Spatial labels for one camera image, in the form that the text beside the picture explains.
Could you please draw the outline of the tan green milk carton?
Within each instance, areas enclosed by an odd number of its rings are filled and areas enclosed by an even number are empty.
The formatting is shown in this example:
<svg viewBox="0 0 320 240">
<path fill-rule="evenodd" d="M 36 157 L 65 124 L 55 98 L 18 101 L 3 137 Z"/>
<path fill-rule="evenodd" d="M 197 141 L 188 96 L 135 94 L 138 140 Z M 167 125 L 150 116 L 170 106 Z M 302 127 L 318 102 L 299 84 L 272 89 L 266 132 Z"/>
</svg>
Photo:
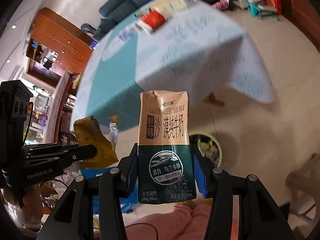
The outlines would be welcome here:
<svg viewBox="0 0 320 240">
<path fill-rule="evenodd" d="M 196 198 L 187 92 L 140 94 L 138 201 L 160 205 Z"/>
</svg>

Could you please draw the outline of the yellow round trash bin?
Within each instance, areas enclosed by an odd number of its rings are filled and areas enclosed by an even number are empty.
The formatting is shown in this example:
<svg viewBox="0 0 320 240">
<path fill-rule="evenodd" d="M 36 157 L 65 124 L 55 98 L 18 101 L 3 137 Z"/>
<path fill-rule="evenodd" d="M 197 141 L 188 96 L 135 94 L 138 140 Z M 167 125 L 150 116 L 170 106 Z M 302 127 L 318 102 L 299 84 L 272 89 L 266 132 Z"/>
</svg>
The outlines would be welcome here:
<svg viewBox="0 0 320 240">
<path fill-rule="evenodd" d="M 221 167 L 222 148 L 215 137 L 208 133 L 195 132 L 189 134 L 189 141 L 196 143 L 202 156 L 210 159 L 215 167 Z"/>
</svg>

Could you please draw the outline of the black standing fan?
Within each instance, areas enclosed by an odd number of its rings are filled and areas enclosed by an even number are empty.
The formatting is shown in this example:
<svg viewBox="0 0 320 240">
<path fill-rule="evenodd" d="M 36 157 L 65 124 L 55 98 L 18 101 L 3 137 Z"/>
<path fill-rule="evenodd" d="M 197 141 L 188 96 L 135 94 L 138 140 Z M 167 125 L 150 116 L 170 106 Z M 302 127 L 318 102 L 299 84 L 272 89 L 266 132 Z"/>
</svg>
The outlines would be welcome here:
<svg viewBox="0 0 320 240">
<path fill-rule="evenodd" d="M 81 25 L 81 31 L 86 34 L 94 34 L 97 30 L 93 28 L 90 24 L 84 23 Z"/>
</svg>

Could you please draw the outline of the pink patterned bag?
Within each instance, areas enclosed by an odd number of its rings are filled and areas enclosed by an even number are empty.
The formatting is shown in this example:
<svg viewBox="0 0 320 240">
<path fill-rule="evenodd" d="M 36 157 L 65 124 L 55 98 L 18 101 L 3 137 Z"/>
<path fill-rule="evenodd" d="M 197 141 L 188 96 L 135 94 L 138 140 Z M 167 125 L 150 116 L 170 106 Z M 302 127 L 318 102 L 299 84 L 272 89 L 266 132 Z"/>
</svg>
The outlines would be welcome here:
<svg viewBox="0 0 320 240">
<path fill-rule="evenodd" d="M 214 3 L 212 5 L 212 8 L 217 9 L 217 10 L 228 10 L 229 9 L 229 2 L 230 0 L 219 0 L 218 2 Z"/>
</svg>

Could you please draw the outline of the red gift bag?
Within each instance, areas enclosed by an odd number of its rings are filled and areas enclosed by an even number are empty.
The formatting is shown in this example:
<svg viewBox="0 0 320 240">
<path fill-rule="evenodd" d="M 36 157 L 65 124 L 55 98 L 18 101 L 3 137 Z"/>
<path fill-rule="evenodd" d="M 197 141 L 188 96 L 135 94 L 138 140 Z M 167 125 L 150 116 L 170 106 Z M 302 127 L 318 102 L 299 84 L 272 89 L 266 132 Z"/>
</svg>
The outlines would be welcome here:
<svg viewBox="0 0 320 240">
<path fill-rule="evenodd" d="M 270 7 L 277 9 L 277 15 L 281 15 L 281 2 L 280 0 L 266 0 L 266 4 Z"/>
</svg>

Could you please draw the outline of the brown wooden cabinet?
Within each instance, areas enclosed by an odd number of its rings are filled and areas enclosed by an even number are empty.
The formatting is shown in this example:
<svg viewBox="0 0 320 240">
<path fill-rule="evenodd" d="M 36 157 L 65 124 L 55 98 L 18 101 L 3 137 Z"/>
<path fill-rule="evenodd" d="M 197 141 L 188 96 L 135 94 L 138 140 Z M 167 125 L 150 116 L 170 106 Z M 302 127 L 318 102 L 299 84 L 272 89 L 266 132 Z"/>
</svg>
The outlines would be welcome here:
<svg viewBox="0 0 320 240">
<path fill-rule="evenodd" d="M 84 73 L 91 42 L 90 36 L 49 8 L 42 8 L 31 25 L 26 75 L 54 90 L 45 114 L 44 142 L 58 141 L 64 104 L 68 95 L 76 95 L 74 81 Z"/>
</svg>

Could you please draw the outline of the yellow paper box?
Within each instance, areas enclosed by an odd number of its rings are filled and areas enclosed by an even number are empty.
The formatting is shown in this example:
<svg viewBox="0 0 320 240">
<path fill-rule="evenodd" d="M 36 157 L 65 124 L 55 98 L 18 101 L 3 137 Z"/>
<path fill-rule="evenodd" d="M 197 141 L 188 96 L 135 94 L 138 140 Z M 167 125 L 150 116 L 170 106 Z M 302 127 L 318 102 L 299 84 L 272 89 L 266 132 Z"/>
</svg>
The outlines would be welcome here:
<svg viewBox="0 0 320 240">
<path fill-rule="evenodd" d="M 193 0 L 159 0 L 151 5 L 151 10 L 161 13 L 164 17 L 170 17 L 176 11 L 188 8 Z"/>
</svg>

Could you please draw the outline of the yellow snack wrapper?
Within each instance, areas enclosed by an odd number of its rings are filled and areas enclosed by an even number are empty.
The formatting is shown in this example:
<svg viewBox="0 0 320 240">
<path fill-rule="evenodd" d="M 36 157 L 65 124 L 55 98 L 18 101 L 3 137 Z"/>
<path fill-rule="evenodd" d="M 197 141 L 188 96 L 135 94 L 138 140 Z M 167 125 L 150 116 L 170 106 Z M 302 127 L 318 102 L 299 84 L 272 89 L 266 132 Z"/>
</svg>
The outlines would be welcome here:
<svg viewBox="0 0 320 240">
<path fill-rule="evenodd" d="M 95 157 L 80 161 L 81 168 L 102 169 L 119 161 L 112 144 L 103 135 L 93 116 L 76 120 L 73 128 L 79 146 L 93 145 L 97 149 Z"/>
</svg>

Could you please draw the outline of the wooden table leg frame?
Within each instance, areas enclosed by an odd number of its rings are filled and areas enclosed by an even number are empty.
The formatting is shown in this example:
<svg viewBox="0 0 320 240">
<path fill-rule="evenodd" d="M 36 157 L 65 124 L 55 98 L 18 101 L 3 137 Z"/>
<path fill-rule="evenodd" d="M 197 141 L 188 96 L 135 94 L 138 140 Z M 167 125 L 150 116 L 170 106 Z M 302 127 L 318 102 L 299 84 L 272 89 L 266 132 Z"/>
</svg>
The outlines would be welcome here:
<svg viewBox="0 0 320 240">
<path fill-rule="evenodd" d="M 222 100 L 218 100 L 213 92 L 211 92 L 204 100 L 205 103 L 210 103 L 212 105 L 223 107 L 225 103 Z"/>
</svg>

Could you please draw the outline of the pink pyjama legs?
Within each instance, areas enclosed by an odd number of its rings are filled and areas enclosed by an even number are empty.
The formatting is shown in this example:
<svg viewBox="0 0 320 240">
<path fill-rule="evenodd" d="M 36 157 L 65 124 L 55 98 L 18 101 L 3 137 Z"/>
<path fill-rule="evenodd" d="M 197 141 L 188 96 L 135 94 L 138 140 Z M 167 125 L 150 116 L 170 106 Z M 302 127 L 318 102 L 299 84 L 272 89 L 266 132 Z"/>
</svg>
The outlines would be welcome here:
<svg viewBox="0 0 320 240">
<path fill-rule="evenodd" d="M 169 213 L 147 215 L 125 226 L 128 239 L 204 239 L 213 202 L 175 204 Z"/>
</svg>

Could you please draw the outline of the teal stepper machine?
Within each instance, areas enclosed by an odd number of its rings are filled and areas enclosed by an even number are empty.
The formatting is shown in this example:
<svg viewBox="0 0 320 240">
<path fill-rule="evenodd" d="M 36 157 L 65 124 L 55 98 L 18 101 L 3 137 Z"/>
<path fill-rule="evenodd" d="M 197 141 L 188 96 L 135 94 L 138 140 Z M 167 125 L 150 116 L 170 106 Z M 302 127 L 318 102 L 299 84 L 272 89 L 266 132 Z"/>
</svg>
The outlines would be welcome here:
<svg viewBox="0 0 320 240">
<path fill-rule="evenodd" d="M 252 16 L 258 17 L 261 20 L 265 17 L 272 17 L 276 20 L 280 20 L 277 13 L 278 10 L 275 7 L 264 5 L 267 0 L 246 0 L 246 4 L 249 12 Z"/>
</svg>

